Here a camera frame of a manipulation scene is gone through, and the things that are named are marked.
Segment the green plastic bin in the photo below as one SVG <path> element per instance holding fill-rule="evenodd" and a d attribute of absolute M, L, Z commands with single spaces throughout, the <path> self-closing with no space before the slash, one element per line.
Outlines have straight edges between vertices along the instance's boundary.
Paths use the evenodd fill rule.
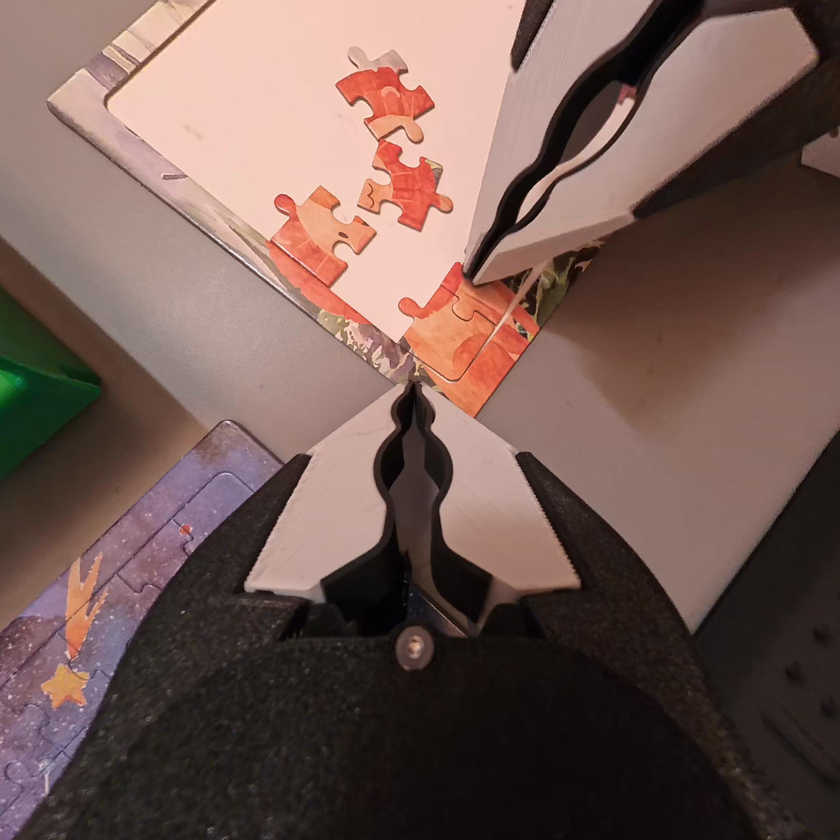
<path fill-rule="evenodd" d="M 95 371 L 1 290 L 1 477 L 100 392 Z"/>

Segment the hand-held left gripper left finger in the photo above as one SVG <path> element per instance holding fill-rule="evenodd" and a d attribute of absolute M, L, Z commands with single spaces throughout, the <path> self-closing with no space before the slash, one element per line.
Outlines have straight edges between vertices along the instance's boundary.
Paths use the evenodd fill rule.
<path fill-rule="evenodd" d="M 330 603 L 345 617 L 399 617 L 410 565 L 391 488 L 414 397 L 413 385 L 393 388 L 308 451 L 246 592 Z"/>

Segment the orange striped puzzle piece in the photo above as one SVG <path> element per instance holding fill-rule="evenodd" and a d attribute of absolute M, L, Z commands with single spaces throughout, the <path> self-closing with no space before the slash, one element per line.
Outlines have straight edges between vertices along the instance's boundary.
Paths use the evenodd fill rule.
<path fill-rule="evenodd" d="M 449 277 L 462 280 L 458 292 L 458 303 L 454 305 L 454 310 L 460 318 L 468 320 L 471 317 L 470 313 L 475 311 L 491 321 L 495 327 L 518 289 L 523 274 L 527 271 L 511 278 L 495 280 L 477 287 L 465 278 L 462 264 L 457 261 L 444 280 Z M 496 338 L 485 349 L 483 349 L 483 346 L 476 357 L 489 358 L 492 353 L 499 355 L 501 352 L 505 352 L 515 359 L 526 349 L 529 338 L 534 336 L 538 330 L 539 327 L 534 317 L 527 311 L 524 299 L 522 299 L 520 306 L 514 311 L 513 316 L 499 331 Z"/>

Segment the green black puzzle piece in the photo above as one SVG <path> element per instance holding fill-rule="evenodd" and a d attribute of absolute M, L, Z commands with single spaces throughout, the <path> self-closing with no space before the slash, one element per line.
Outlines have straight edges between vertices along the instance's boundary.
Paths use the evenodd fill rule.
<path fill-rule="evenodd" d="M 548 264 L 548 261 L 544 261 L 541 265 L 530 268 L 527 272 L 523 274 L 518 289 L 514 293 L 513 298 L 511 299 L 507 309 L 500 317 L 500 320 L 494 327 L 492 333 L 485 341 L 483 349 L 485 349 L 487 345 L 491 344 L 492 340 L 496 338 L 499 331 L 507 324 L 508 320 L 513 316 L 513 313 L 520 306 L 522 299 L 524 299 L 527 296 L 530 289 L 539 281 L 542 273 L 544 272 Z"/>

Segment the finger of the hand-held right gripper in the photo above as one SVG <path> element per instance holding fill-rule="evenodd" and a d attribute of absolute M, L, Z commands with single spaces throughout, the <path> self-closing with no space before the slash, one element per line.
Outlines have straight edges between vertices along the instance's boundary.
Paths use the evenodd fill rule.
<path fill-rule="evenodd" d="M 658 63 L 703 2 L 526 2 L 511 49 L 465 275 L 488 277 L 501 245 L 534 220 L 559 180 L 613 141 Z"/>
<path fill-rule="evenodd" d="M 514 275 L 630 225 L 644 193 L 714 148 L 816 63 L 816 48 L 787 9 L 692 28 L 654 70 L 623 130 L 592 162 L 559 180 L 536 227 L 513 234 L 491 260 L 490 276 L 473 282 Z"/>

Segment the orange puzzle piece tan tab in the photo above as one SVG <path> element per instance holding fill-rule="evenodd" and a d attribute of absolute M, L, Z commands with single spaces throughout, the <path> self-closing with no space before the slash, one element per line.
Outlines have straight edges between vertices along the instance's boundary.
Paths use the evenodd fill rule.
<path fill-rule="evenodd" d="M 387 184 L 367 178 L 362 186 L 357 206 L 378 214 L 382 203 L 392 203 L 401 209 L 397 219 L 416 231 L 425 225 L 430 207 L 448 214 L 454 208 L 451 198 L 438 193 L 437 186 L 443 167 L 424 156 L 418 159 L 416 166 L 409 166 L 401 161 L 402 148 L 389 140 L 380 140 L 372 162 L 376 170 L 390 176 Z"/>

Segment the orange puzzle piece grey top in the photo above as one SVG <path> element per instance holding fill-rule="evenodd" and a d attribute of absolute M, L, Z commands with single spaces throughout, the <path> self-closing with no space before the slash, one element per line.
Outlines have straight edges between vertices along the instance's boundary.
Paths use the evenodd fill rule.
<path fill-rule="evenodd" d="M 408 72 L 403 58 L 390 49 L 376 59 L 369 59 L 361 47 L 352 46 L 348 58 L 356 71 L 336 82 L 335 87 L 349 105 L 364 100 L 372 110 L 364 124 L 377 140 L 403 129 L 415 144 L 424 139 L 417 118 L 434 107 L 423 87 L 409 89 L 401 76 Z"/>

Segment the grey desk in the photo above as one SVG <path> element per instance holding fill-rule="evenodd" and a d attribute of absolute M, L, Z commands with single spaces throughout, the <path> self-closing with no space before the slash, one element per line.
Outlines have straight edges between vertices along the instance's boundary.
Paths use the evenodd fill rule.
<path fill-rule="evenodd" d="M 2 284 L 103 380 L 2 482 L 2 626 L 225 418 L 279 458 L 385 380 L 48 112 L 150 2 L 2 3 Z M 696 627 L 838 428 L 838 180 L 778 161 L 611 239 L 479 415 Z"/>

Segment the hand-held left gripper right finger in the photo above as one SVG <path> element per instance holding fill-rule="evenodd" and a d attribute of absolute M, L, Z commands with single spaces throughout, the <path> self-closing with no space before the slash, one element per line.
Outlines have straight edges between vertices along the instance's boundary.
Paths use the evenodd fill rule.
<path fill-rule="evenodd" d="M 415 390 L 430 511 L 436 593 L 469 621 L 501 603 L 576 591 L 574 568 L 538 495 L 505 440 L 427 385 Z"/>

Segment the black dotted mat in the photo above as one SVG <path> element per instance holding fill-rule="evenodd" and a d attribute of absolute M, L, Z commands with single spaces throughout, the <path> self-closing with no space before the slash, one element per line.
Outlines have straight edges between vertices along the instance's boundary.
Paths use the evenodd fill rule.
<path fill-rule="evenodd" d="M 839 435 L 701 623 L 727 717 L 783 805 L 839 836 Z"/>

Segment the purple astronaut space puzzle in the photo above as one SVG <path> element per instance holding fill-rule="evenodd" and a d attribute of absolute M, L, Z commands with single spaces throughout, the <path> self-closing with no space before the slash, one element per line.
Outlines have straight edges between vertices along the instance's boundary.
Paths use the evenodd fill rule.
<path fill-rule="evenodd" d="M 281 466 L 242 427 L 216 425 L 5 627 L 2 838 L 16 836 L 67 767 L 174 573 Z"/>

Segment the jigsaw puzzle frame board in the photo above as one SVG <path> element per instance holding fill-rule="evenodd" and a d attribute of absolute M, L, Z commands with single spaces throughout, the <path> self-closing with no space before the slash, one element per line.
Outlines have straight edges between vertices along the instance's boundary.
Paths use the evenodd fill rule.
<path fill-rule="evenodd" d="M 156 2 L 48 99 L 68 127 L 143 183 L 389 381 L 425 381 L 475 416 L 522 356 L 476 357 L 450 381 L 412 352 L 413 319 L 399 300 L 425 306 L 455 262 L 469 226 L 525 2 Z M 434 107 L 416 119 L 423 141 L 403 129 L 384 138 L 401 161 L 443 167 L 437 191 L 454 208 L 431 206 L 416 231 L 357 206 L 376 170 L 379 143 L 364 124 L 371 107 L 349 105 L 336 82 L 356 71 L 352 46 L 370 60 L 403 58 L 406 88 L 423 87 Z M 361 217 L 376 231 L 331 287 L 270 239 L 288 220 L 275 208 L 300 205 L 324 186 L 340 200 L 334 216 Z M 555 260 L 543 289 L 524 299 L 539 330 L 601 242 Z M 529 338 L 530 342 L 537 333 Z"/>

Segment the orange puzzle piece black dot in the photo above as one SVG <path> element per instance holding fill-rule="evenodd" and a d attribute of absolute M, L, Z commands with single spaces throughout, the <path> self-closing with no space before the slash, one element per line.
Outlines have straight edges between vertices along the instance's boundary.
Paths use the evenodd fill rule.
<path fill-rule="evenodd" d="M 338 280 L 348 263 L 337 257 L 337 244 L 351 247 L 359 255 L 376 236 L 375 229 L 361 217 L 352 222 L 340 221 L 333 214 L 340 200 L 319 185 L 300 205 L 287 194 L 275 197 L 275 208 L 288 220 L 274 233 L 270 242 L 306 269 L 325 287 Z"/>

